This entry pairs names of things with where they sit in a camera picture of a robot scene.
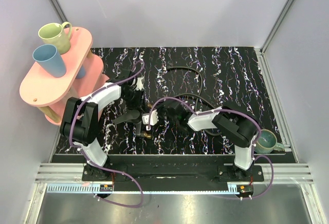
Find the grey faucet with brass fittings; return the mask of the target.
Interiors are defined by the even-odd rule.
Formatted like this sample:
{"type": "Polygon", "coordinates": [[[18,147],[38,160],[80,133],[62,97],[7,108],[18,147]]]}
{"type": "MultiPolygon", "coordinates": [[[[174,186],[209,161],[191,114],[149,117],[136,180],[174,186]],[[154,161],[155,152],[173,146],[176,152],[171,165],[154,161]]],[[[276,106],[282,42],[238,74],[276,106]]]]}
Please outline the grey faucet with brass fittings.
{"type": "Polygon", "coordinates": [[[132,123],[136,129],[136,136],[151,139],[152,135],[142,130],[142,115],[150,111],[150,107],[142,102],[126,102],[126,112],[113,120],[115,125],[121,123],[132,123]]]}

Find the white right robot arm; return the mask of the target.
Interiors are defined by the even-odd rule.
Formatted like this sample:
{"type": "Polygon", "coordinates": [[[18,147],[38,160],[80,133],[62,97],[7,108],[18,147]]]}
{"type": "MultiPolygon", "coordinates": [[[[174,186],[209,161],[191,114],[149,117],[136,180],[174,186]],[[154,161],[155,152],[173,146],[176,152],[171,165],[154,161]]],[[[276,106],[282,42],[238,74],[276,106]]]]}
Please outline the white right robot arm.
{"type": "Polygon", "coordinates": [[[183,132],[216,129],[234,144],[231,177],[245,181],[252,174],[254,144],[259,139],[259,121],[252,115],[223,106],[208,111],[187,111],[178,101],[166,100],[156,105],[158,120],[167,118],[183,132]]]}

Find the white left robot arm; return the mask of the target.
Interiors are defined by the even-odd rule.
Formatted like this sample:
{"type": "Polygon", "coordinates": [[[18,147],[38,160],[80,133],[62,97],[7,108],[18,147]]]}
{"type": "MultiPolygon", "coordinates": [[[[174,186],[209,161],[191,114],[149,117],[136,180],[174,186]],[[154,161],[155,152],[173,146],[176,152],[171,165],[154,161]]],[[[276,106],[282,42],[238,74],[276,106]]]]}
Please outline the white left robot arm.
{"type": "Polygon", "coordinates": [[[146,118],[144,77],[138,76],[136,72],[126,71],[112,82],[107,80],[94,92],[81,98],[71,97],[66,102],[60,134],[69,140],[71,147],[80,149],[85,155],[84,179],[105,181],[116,174],[109,167],[110,159],[101,148],[97,135],[98,115],[119,99],[126,102],[126,113],[118,116],[114,124],[131,123],[137,137],[150,138],[151,135],[142,130],[149,122],[146,118]]]}

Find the black marble pattern mat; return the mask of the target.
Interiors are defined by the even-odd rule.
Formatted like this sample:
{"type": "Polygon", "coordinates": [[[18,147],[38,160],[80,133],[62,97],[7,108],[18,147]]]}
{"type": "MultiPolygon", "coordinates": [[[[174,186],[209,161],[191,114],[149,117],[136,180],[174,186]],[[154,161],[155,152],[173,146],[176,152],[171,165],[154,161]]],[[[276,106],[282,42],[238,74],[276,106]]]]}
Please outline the black marble pattern mat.
{"type": "MultiPolygon", "coordinates": [[[[147,107],[173,103],[185,111],[206,111],[222,106],[254,116],[262,135],[273,133],[282,142],[270,97],[253,47],[125,47],[93,48],[111,79],[144,61],[147,107]]],[[[117,100],[100,117],[97,135],[107,154],[188,155],[232,154],[234,145],[218,129],[184,132],[175,121],[159,119],[150,139],[136,135],[131,123],[115,124],[127,105],[117,100]]]]}

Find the pink two-tier wooden shelf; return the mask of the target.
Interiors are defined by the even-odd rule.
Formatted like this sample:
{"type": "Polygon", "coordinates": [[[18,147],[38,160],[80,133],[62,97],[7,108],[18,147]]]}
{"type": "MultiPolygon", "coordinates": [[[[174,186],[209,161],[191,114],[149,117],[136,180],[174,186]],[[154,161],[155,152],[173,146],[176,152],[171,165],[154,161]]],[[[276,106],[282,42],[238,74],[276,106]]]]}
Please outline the pink two-tier wooden shelf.
{"type": "Polygon", "coordinates": [[[55,78],[38,63],[34,63],[20,85],[20,96],[27,104],[37,107],[52,124],[59,126],[70,97],[81,98],[100,88],[109,77],[103,74],[102,59],[93,54],[92,34],[85,28],[73,27],[71,48],[62,55],[66,74],[55,78]],[[85,77],[76,79],[84,66],[85,77]]]}

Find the blue plastic cup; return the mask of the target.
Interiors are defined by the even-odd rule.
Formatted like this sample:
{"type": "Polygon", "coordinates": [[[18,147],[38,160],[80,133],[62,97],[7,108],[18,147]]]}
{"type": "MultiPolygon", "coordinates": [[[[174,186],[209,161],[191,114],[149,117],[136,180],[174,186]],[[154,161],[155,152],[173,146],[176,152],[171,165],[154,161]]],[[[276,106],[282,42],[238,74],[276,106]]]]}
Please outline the blue plastic cup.
{"type": "Polygon", "coordinates": [[[82,65],[76,75],[76,79],[81,79],[81,78],[85,77],[85,75],[86,75],[86,70],[85,70],[84,66],[82,65]]]}
{"type": "Polygon", "coordinates": [[[66,74],[65,63],[56,46],[52,44],[41,45],[34,50],[32,57],[53,77],[60,78],[66,74]]]}

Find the teal ceramic mug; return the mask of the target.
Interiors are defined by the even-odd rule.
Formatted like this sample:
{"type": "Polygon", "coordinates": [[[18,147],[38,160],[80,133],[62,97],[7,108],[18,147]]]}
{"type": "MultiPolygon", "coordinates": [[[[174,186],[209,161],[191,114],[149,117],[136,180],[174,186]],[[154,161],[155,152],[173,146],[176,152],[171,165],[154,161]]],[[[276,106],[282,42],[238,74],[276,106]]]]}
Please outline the teal ceramic mug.
{"type": "Polygon", "coordinates": [[[285,146],[279,143],[276,135],[267,129],[261,130],[261,136],[256,142],[254,151],[257,154],[270,154],[273,151],[284,152],[285,146]]]}

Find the green ceramic mug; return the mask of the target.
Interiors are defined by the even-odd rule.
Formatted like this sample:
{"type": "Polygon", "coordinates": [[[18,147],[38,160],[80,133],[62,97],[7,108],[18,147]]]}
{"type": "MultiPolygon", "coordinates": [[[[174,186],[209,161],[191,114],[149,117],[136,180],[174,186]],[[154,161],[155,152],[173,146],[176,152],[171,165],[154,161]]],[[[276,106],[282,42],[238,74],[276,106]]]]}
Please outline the green ceramic mug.
{"type": "Polygon", "coordinates": [[[65,54],[71,48],[71,33],[72,24],[70,22],[64,22],[62,24],[49,23],[39,29],[38,36],[45,44],[54,45],[59,54],[65,54]]]}

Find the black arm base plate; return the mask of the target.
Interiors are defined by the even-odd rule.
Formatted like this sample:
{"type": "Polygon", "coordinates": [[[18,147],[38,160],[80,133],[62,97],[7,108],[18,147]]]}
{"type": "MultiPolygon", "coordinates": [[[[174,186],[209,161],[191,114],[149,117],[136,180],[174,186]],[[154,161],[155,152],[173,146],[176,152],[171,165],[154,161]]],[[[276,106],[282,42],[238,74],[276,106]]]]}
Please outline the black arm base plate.
{"type": "Polygon", "coordinates": [[[239,169],[231,163],[111,163],[108,167],[111,170],[128,173],[137,180],[202,178],[219,182],[264,182],[263,170],[259,165],[253,165],[247,171],[239,169]]]}

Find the aluminium frame rail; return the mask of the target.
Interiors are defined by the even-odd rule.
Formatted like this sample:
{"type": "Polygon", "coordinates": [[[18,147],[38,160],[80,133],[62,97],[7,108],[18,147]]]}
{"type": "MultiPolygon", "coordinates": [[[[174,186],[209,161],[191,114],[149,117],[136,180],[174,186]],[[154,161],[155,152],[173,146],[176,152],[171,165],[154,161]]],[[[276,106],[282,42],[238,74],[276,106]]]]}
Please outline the aluminium frame rail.
{"type": "MultiPolygon", "coordinates": [[[[253,177],[253,185],[313,184],[305,164],[262,164],[261,174],[253,177]]],[[[47,186],[48,192],[80,194],[158,194],[158,195],[237,195],[240,186],[248,181],[210,180],[203,176],[133,176],[125,179],[117,174],[106,181],[83,180],[81,164],[45,163],[37,173],[35,182],[47,186]]]]}

